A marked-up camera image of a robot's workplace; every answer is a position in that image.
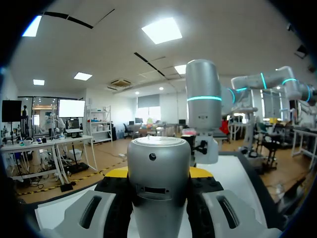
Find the ceiling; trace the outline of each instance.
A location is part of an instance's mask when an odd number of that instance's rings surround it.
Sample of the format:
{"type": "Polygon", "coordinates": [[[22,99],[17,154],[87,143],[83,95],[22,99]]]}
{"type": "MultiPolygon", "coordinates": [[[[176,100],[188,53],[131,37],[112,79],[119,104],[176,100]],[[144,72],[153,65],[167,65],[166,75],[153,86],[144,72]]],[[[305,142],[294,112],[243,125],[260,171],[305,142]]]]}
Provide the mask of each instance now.
{"type": "Polygon", "coordinates": [[[193,59],[212,60],[225,86],[232,77],[284,65],[300,81],[317,85],[307,71],[309,57],[294,55],[299,39],[266,0],[58,0],[44,11],[68,14],[93,28],[43,15],[37,36],[22,37],[13,56],[18,89],[107,90],[112,81],[126,79],[133,88],[117,93],[125,97],[183,91],[184,75],[174,66],[193,59]],[[166,17],[175,19],[183,37],[155,45],[141,28],[166,17]],[[75,80],[77,72],[93,76],[75,80]],[[33,79],[45,85],[34,86],[33,79]]]}

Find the desk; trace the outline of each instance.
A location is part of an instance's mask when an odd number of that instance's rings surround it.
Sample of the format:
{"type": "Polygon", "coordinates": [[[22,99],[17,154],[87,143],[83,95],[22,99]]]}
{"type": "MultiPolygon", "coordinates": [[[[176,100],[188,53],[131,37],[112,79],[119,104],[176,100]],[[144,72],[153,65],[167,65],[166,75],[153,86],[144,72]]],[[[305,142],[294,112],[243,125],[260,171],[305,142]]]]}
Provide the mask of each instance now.
{"type": "Polygon", "coordinates": [[[79,144],[83,143],[84,153],[85,153],[85,157],[86,157],[86,160],[87,160],[87,165],[90,168],[92,168],[93,170],[97,171],[97,163],[96,163],[95,152],[94,152],[93,138],[94,137],[90,136],[90,135],[83,135],[82,137],[78,137],[78,138],[67,137],[64,140],[54,139],[53,143],[55,143],[55,146],[56,146],[56,149],[57,149],[57,153],[58,153],[58,159],[60,160],[60,163],[61,163],[61,152],[59,150],[59,145],[64,146],[64,145],[67,145],[67,144],[72,144],[73,145],[75,143],[79,143],[79,144]],[[90,141],[91,142],[91,149],[92,149],[92,152],[93,152],[94,163],[95,163],[95,166],[96,166],[95,168],[92,167],[89,164],[85,141],[90,141]]]}
{"type": "Polygon", "coordinates": [[[57,158],[56,158],[54,145],[55,145],[54,142],[48,141],[47,143],[43,143],[43,144],[31,144],[31,145],[27,145],[27,146],[20,146],[19,144],[3,146],[1,148],[1,152],[2,153],[8,153],[8,154],[13,153],[13,156],[15,156],[14,153],[20,153],[21,152],[24,162],[25,162],[24,152],[33,151],[33,150],[41,150],[41,149],[51,149],[52,150],[52,155],[53,155],[53,159],[54,159],[54,163],[55,163],[55,167],[56,167],[55,170],[49,170],[49,171],[40,172],[40,173],[33,173],[33,174],[30,174],[30,175],[12,176],[11,178],[13,180],[19,180],[21,178],[22,179],[28,179],[28,178],[33,178],[33,177],[38,177],[38,176],[43,176],[43,175],[48,175],[48,174],[54,174],[55,172],[57,172],[61,183],[64,184],[64,180],[63,180],[63,178],[61,176],[61,171],[59,169],[58,161],[57,161],[57,158]]]}
{"type": "Polygon", "coordinates": [[[294,128],[294,138],[293,138],[293,148],[292,148],[292,157],[301,154],[302,152],[308,156],[311,156],[312,160],[311,163],[309,164],[309,169],[312,168],[313,164],[314,164],[314,160],[316,157],[316,149],[317,149],[317,131],[314,129],[311,129],[311,131],[305,131],[302,129],[295,129],[294,128]],[[299,134],[301,136],[301,142],[300,142],[300,146],[299,146],[299,150],[295,152],[295,144],[296,144],[296,136],[297,134],[299,134]],[[309,136],[313,136],[315,137],[315,144],[314,144],[314,149],[313,152],[310,152],[306,149],[303,149],[303,137],[304,135],[309,135],[309,136]]]}
{"type": "MultiPolygon", "coordinates": [[[[277,213],[274,201],[261,178],[254,171],[247,159],[239,152],[220,152],[219,161],[213,165],[198,165],[213,173],[215,179],[224,189],[230,189],[254,210],[256,220],[268,228],[282,229],[282,217],[277,213]]],[[[64,212],[86,191],[93,190],[95,185],[65,194],[49,201],[25,204],[30,215],[36,217],[39,228],[53,229],[64,219],[64,212]]]]}

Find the silver cylinder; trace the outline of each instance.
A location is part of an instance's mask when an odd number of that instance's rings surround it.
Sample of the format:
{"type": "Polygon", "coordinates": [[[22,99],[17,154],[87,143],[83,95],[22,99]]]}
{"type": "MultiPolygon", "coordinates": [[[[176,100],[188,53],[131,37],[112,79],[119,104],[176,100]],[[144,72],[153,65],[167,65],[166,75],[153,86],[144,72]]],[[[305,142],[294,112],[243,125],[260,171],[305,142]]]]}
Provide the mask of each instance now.
{"type": "Polygon", "coordinates": [[[186,65],[188,125],[198,130],[221,126],[221,89],[213,62],[205,59],[186,65]]]}
{"type": "Polygon", "coordinates": [[[190,156],[190,145],[181,138],[148,136],[130,142],[128,176],[141,238],[178,236],[190,156]]]}

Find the ceiling light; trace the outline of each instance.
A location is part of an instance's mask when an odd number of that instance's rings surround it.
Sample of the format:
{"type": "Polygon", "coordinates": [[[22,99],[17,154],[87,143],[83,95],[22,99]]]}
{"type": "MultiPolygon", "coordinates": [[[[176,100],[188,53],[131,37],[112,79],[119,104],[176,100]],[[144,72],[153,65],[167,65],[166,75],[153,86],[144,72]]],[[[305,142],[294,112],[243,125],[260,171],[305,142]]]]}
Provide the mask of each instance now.
{"type": "Polygon", "coordinates": [[[79,79],[79,80],[88,80],[92,75],[91,74],[87,74],[87,73],[81,73],[81,72],[78,72],[76,74],[76,76],[74,77],[74,79],[79,79]]]}
{"type": "Polygon", "coordinates": [[[179,74],[185,74],[186,73],[186,65],[179,65],[179,66],[175,66],[174,67],[176,69],[176,71],[179,73],[179,74]]]}
{"type": "Polygon", "coordinates": [[[155,44],[182,38],[182,34],[173,17],[156,21],[142,27],[142,30],[155,44]]]}
{"type": "Polygon", "coordinates": [[[29,27],[25,30],[22,36],[35,37],[39,28],[41,18],[42,16],[36,16],[34,20],[31,22],[31,24],[29,25],[29,27]]]}
{"type": "Polygon", "coordinates": [[[34,85],[44,85],[45,80],[33,79],[33,84],[34,85]]]}

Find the cable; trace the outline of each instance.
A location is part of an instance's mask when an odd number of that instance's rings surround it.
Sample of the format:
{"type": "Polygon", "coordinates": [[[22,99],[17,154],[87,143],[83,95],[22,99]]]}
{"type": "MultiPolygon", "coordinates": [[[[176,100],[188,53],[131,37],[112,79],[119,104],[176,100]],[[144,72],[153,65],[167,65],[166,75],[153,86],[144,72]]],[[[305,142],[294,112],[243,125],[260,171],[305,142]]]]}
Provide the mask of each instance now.
{"type": "Polygon", "coordinates": [[[286,181],[286,182],[284,182],[284,183],[276,183],[276,184],[266,185],[266,187],[274,187],[274,188],[276,188],[276,186],[278,186],[278,185],[280,185],[280,184],[281,184],[282,186],[285,186],[285,185],[288,184],[289,182],[294,181],[294,180],[297,180],[298,178],[302,177],[303,174],[305,174],[304,176],[306,176],[306,175],[309,174],[309,172],[302,172],[302,173],[301,173],[299,176],[297,176],[296,178],[292,178],[292,179],[290,179],[290,180],[288,180],[288,181],[286,181]]]}

